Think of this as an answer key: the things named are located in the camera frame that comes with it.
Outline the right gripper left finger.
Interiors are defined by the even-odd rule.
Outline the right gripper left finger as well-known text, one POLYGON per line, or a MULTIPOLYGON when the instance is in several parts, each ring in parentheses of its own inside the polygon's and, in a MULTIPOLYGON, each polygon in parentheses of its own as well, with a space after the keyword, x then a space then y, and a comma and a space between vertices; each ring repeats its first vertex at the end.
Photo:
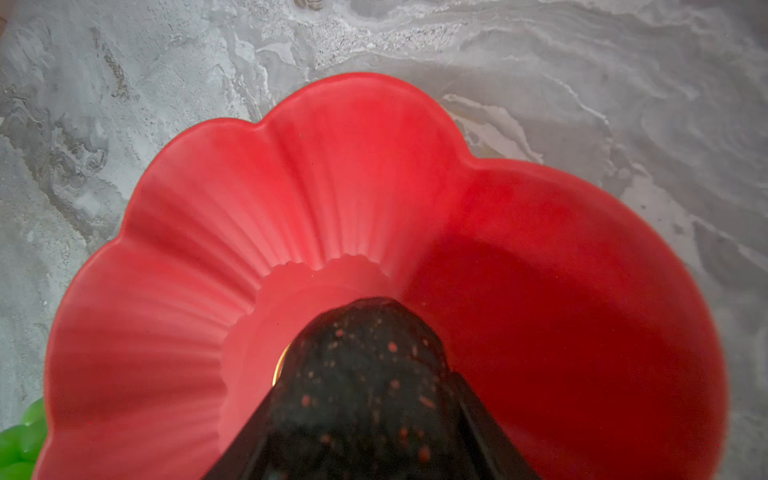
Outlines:
POLYGON ((281 479, 280 435, 271 419, 271 389, 204 480, 281 479))

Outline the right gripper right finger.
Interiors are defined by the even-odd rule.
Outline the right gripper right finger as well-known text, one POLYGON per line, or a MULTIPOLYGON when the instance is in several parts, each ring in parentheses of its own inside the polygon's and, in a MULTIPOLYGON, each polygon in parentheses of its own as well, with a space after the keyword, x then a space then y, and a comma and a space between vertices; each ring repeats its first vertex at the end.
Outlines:
POLYGON ((539 480, 464 377, 453 372, 449 383, 460 408, 467 479, 539 480))

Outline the dark avocado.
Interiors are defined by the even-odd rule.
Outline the dark avocado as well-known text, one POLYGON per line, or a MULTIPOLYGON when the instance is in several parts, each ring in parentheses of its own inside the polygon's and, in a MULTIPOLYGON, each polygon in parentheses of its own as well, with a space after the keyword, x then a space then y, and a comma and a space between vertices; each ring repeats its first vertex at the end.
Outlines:
POLYGON ((327 311, 286 354, 266 479, 475 479, 441 341, 399 302, 327 311))

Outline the green grape bunch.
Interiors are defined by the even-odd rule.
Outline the green grape bunch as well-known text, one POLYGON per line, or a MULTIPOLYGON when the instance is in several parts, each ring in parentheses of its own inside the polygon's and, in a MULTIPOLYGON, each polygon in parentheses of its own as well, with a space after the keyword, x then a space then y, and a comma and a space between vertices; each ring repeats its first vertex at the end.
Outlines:
POLYGON ((20 423, 1 432, 1 480, 30 480, 48 435, 44 399, 33 402, 20 423))

